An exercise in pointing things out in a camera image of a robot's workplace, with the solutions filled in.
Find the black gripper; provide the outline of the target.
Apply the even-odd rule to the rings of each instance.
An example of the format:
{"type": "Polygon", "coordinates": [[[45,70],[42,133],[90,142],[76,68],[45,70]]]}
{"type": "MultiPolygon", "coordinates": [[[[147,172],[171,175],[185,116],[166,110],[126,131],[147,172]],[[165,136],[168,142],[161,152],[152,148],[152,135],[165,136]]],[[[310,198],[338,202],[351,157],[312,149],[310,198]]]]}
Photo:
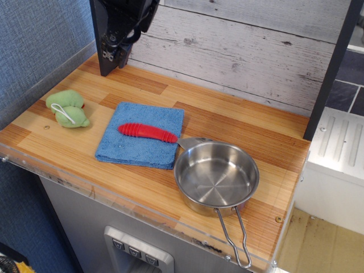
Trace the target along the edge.
{"type": "Polygon", "coordinates": [[[101,1],[107,13],[106,31],[101,37],[102,57],[123,68],[133,43],[147,32],[159,1],[101,1]]]}

